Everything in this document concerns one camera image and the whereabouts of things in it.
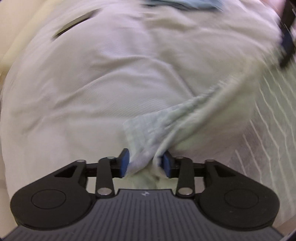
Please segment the grey white striped shirt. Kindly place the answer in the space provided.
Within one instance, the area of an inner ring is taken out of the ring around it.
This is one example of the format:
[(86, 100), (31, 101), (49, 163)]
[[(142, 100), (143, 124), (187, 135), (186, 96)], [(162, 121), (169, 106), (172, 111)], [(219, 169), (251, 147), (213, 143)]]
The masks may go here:
[(266, 185), (280, 199), (275, 225), (295, 219), (295, 54), (286, 68), (281, 57), (280, 45), (205, 94), (126, 121), (132, 187), (175, 188), (160, 168), (170, 150), (196, 162), (215, 159)]

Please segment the white storage bag with zipper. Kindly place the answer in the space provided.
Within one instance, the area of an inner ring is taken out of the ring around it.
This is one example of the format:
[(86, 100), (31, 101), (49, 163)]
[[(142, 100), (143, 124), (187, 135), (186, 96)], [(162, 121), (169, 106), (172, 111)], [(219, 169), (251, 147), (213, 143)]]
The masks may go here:
[(31, 3), (33, 12), (25, 13), (20, 7), (16, 13), (8, 7), (12, 3), (1, 3), (1, 40), (11, 38), (9, 47), (1, 52), (1, 70), (9, 70), (14, 62), (22, 56), (30, 42), (36, 48), (42, 47), (60, 37), (67, 30), (83, 21), (89, 20), (105, 9), (115, 9), (122, 13), (124, 9), (135, 13), (138, 1), (23, 1)]

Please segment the light grey bed sheet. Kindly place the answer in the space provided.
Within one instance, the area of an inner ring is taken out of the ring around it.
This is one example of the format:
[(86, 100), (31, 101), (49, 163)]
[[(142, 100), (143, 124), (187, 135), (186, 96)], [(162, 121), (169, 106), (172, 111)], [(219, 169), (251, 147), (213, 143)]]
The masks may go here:
[(210, 11), (138, 2), (135, 13), (108, 8), (40, 48), (30, 42), (2, 70), (9, 197), (72, 161), (116, 156), (129, 148), (126, 121), (205, 94), (280, 43), (280, 18), (261, 1)]

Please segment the light blue cloth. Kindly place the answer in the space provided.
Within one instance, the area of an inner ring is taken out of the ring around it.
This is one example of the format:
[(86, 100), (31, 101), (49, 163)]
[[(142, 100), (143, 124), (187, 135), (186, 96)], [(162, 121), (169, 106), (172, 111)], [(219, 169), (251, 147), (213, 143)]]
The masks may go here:
[(146, 6), (170, 6), (182, 11), (221, 10), (225, 1), (220, 0), (149, 0), (143, 1)]

